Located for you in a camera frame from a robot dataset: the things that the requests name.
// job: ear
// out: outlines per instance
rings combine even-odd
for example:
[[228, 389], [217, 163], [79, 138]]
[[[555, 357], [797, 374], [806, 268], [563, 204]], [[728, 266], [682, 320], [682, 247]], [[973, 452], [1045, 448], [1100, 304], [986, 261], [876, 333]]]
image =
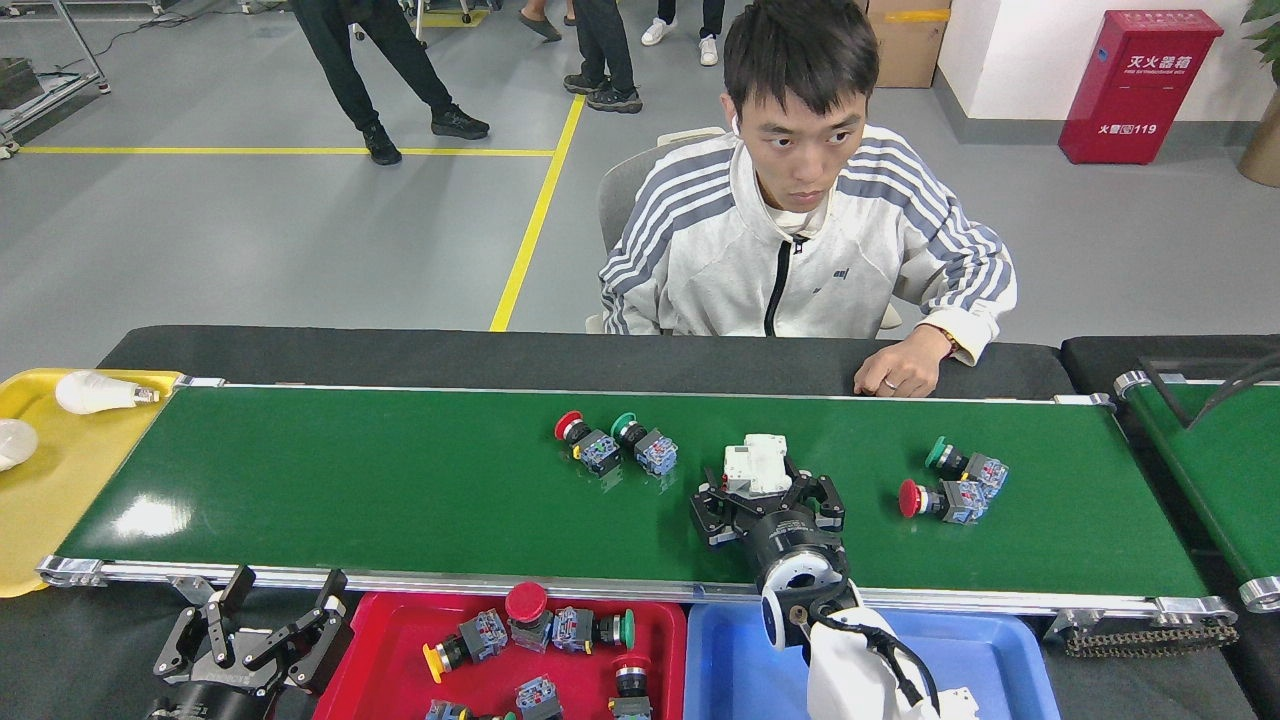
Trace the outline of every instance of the ear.
[[737, 117], [737, 108], [733, 108], [733, 99], [728, 96], [728, 92], [721, 92], [721, 106], [724, 108], [724, 124], [737, 135], [736, 124], [741, 120]]

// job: green conveyor belt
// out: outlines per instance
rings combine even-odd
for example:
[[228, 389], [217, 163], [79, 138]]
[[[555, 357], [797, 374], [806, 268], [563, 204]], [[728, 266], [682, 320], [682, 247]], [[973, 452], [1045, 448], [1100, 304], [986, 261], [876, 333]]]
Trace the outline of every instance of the green conveyor belt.
[[[675, 486], [628, 461], [605, 492], [552, 434], [571, 409], [672, 437]], [[1019, 402], [183, 388], [59, 555], [748, 583], [689, 512], [746, 433], [835, 479], [863, 587], [1207, 594], [1108, 411]], [[899, 514], [940, 434], [1011, 468], [978, 525]]]
[[[1194, 415], [1216, 384], [1167, 384]], [[1152, 386], [1125, 393], [1240, 582], [1280, 577], [1280, 387], [1254, 386], [1184, 429]]]

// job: black shoe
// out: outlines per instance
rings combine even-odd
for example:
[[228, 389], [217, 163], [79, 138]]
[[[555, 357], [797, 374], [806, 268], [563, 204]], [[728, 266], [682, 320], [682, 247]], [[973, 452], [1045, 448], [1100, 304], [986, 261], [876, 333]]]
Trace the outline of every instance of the black shoe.
[[383, 123], [374, 123], [369, 129], [364, 131], [364, 135], [370, 160], [379, 165], [394, 165], [399, 163], [399, 150], [396, 149], [396, 143], [387, 135]]
[[452, 135], [463, 140], [480, 140], [489, 135], [489, 123], [481, 123], [463, 113], [462, 108], [449, 105], [448, 110], [431, 113], [431, 132]]
[[644, 104], [640, 102], [640, 94], [635, 90], [622, 92], [611, 85], [588, 95], [586, 106], [605, 113], [639, 113]]
[[573, 95], [590, 95], [596, 90], [604, 90], [609, 86], [609, 77], [605, 76], [604, 79], [599, 82], [591, 82], [584, 74], [564, 76], [564, 90], [572, 92]]

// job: jacket zipper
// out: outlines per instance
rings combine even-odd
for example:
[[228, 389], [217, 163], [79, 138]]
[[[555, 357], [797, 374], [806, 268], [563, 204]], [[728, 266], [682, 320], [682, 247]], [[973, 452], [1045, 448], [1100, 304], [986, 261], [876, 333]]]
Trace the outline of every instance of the jacket zipper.
[[787, 286], [787, 270], [791, 269], [791, 250], [796, 242], [804, 242], [809, 238], [795, 236], [791, 242], [783, 241], [778, 246], [778, 274], [773, 278], [773, 293], [769, 295], [769, 306], [764, 309], [764, 336], [777, 337], [773, 332], [773, 316], [778, 311], [778, 302], [782, 301], [782, 291]]

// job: black pants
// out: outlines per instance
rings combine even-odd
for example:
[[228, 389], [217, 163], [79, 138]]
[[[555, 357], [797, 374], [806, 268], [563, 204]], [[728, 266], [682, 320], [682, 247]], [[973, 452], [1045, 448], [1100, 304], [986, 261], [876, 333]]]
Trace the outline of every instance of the black pants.
[[575, 0], [577, 14], [577, 49], [582, 53], [582, 74], [588, 79], [604, 77], [608, 64], [613, 87], [621, 92], [635, 90], [631, 76], [631, 50], [627, 31], [616, 0]]
[[[351, 60], [351, 29], [338, 0], [291, 0], [293, 17], [302, 26], [311, 50], [320, 60], [329, 87], [356, 129], [366, 129], [378, 122], [378, 110], [369, 99], [365, 81]], [[399, 72], [410, 88], [433, 109], [443, 110], [453, 104], [448, 88], [440, 82], [428, 59], [426, 51], [413, 37], [399, 5], [394, 0], [369, 0], [367, 19], [360, 20], [369, 38], [378, 45], [392, 67]]]
[[[671, 24], [676, 20], [676, 0], [658, 0], [658, 19]], [[698, 37], [719, 35], [724, 27], [724, 0], [703, 0], [703, 29]]]

